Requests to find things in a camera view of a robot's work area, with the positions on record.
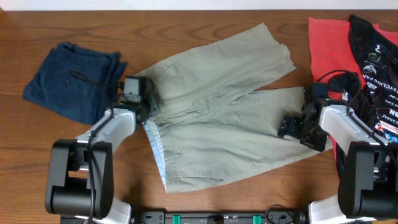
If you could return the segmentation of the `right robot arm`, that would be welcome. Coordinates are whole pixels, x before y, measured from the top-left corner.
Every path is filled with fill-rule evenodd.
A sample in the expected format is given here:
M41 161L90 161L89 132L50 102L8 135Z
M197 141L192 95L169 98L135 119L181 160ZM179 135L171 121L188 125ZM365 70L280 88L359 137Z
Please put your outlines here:
M346 156L337 195L310 204L310 223L397 218L397 145L365 126L347 102L310 100L300 117L283 117L277 134L318 152L331 136Z

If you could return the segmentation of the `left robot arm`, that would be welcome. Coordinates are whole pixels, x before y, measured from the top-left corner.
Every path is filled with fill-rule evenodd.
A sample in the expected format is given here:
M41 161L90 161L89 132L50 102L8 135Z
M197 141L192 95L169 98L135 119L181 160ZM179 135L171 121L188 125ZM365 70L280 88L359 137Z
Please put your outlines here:
M132 207L114 196L113 153L159 111L153 91L123 93L87 132L55 141L46 211L77 223L133 223Z

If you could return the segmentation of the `khaki green shorts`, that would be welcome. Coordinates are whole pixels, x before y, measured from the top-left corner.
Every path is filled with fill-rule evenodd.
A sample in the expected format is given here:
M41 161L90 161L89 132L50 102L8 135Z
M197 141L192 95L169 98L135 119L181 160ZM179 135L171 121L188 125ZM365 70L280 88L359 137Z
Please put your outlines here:
M141 71L160 109L144 129L165 191L230 184L314 156L277 134L284 116L301 115L303 88L267 85L294 69L287 46L259 24Z

